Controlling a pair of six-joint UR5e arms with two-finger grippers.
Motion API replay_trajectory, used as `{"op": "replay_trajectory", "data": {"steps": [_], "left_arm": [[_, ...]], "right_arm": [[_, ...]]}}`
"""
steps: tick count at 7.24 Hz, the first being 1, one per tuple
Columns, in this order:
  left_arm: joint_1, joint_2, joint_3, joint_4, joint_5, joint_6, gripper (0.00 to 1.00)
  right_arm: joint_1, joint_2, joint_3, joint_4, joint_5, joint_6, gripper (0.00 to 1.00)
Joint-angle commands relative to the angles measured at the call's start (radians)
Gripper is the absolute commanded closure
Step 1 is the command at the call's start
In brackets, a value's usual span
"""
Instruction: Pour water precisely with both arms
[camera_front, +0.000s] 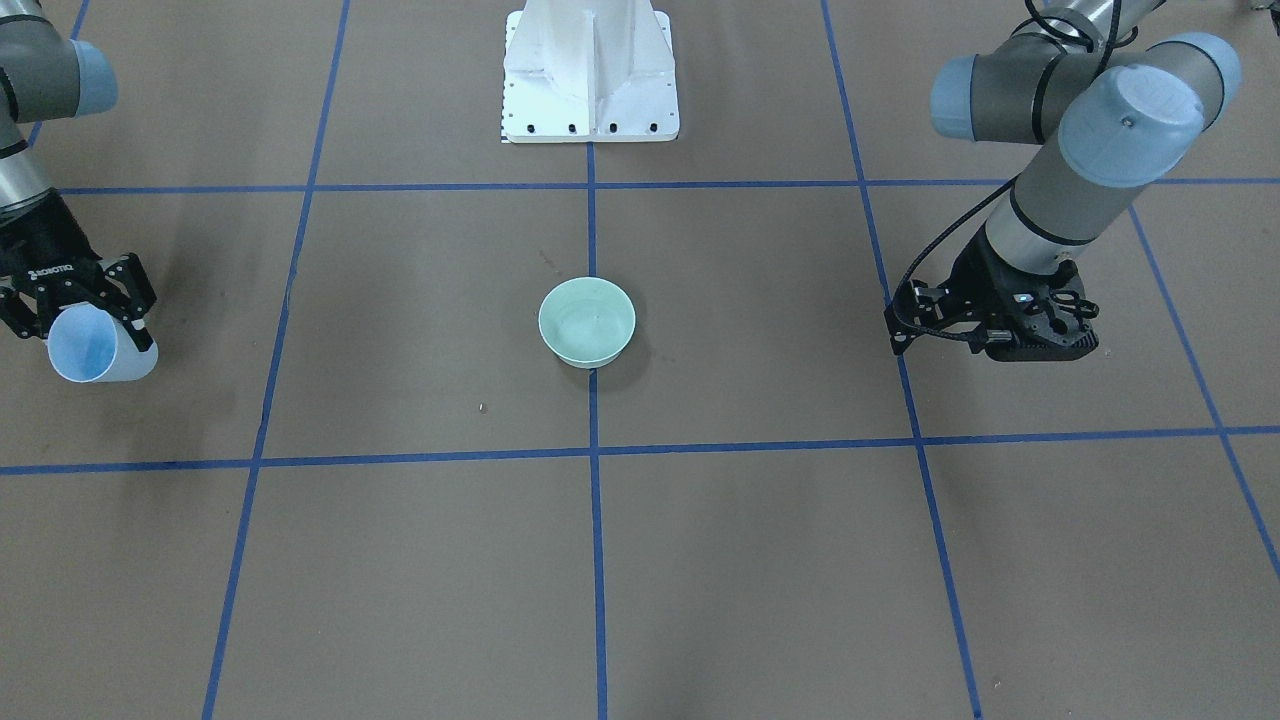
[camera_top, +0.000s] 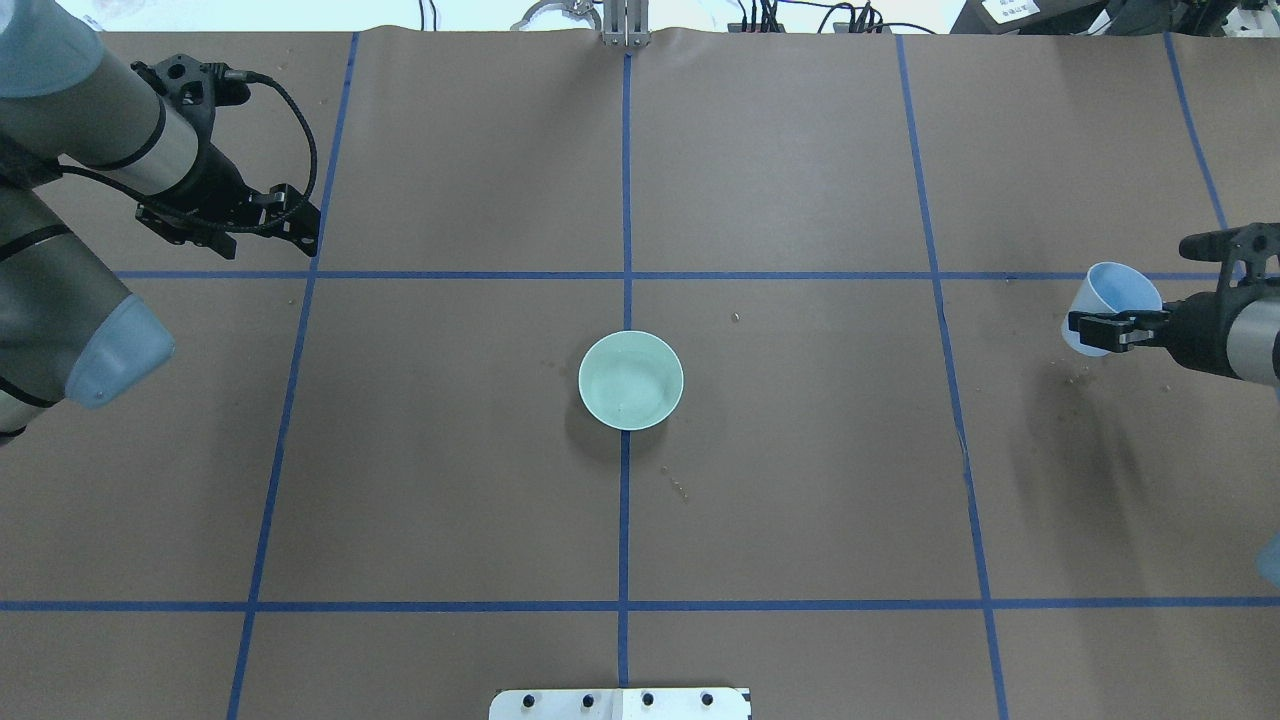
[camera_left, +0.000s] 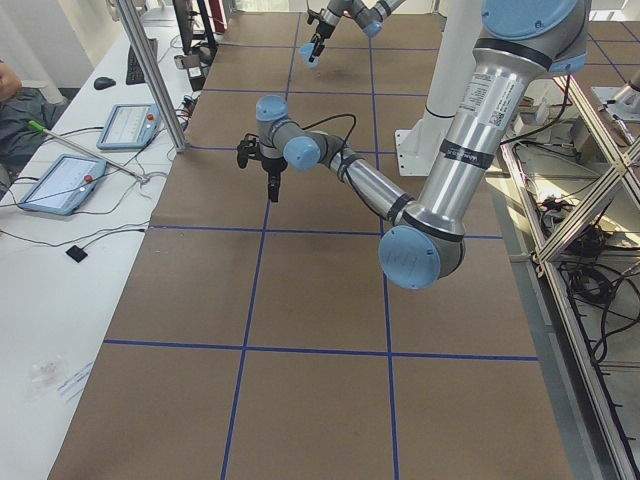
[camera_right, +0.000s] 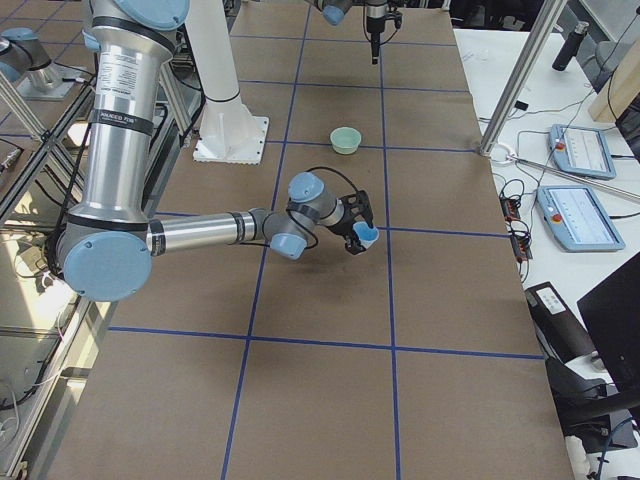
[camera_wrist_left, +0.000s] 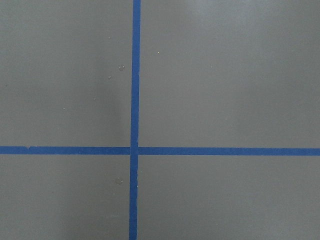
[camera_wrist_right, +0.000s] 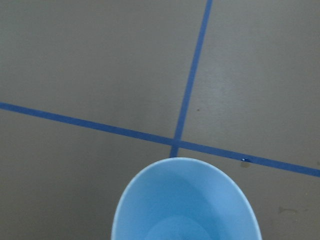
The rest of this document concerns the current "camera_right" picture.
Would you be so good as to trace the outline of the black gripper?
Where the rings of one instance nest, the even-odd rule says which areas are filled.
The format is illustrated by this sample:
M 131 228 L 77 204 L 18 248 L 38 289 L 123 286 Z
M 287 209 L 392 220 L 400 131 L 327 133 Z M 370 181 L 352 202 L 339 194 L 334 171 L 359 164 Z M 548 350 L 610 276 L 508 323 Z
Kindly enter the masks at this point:
M 381 49 L 381 36 L 385 31 L 388 21 L 391 21 L 396 30 L 402 26 L 402 13 L 397 3 L 365 3 L 365 31 L 370 41 L 371 61 L 379 62 Z
M 354 194 L 341 197 L 340 205 L 343 207 L 343 215 L 333 226 L 333 233 L 344 239 L 347 252 L 359 255 L 366 250 L 360 245 L 353 225 L 356 222 L 365 221 L 369 228 L 373 229 L 375 226 L 368 194 L 365 190 L 357 190 Z

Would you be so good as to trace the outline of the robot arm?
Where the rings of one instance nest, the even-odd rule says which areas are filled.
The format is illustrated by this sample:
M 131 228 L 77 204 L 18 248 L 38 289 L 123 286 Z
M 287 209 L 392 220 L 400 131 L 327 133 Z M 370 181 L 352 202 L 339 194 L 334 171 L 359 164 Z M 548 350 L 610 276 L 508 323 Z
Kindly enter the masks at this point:
M 176 250 L 265 244 L 294 260 L 315 247 L 320 226 L 343 238 L 355 255 L 378 239 L 367 193 L 337 196 L 313 169 L 290 181 L 280 213 L 255 208 L 148 218 L 142 196 L 154 107 L 179 27 L 187 32 L 204 100 L 195 159 L 258 163 L 269 121 L 251 114 L 241 99 L 221 2 L 91 1 L 86 8 L 86 36 L 99 48 L 88 171 L 53 256 L 76 293 L 99 302 L 127 298 L 148 280 L 154 257 Z
M 308 0 L 307 3 L 321 13 L 325 21 L 331 26 L 339 25 L 355 1 L 351 0 Z M 381 47 L 388 43 L 397 31 L 401 29 L 403 14 L 399 10 L 397 1 L 374 0 L 363 1 L 363 30 L 366 40 L 370 44 L 371 63 L 377 65 L 380 58 Z M 394 32 L 386 40 L 382 41 L 386 24 L 391 22 Z

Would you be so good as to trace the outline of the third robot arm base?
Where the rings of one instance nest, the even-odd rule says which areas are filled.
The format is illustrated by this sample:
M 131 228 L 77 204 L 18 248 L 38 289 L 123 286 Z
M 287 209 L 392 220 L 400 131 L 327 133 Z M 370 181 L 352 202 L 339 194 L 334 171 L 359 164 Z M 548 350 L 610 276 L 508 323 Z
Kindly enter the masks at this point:
M 75 83 L 73 69 L 56 65 L 30 28 L 1 33 L 1 72 L 26 100 L 61 101 Z

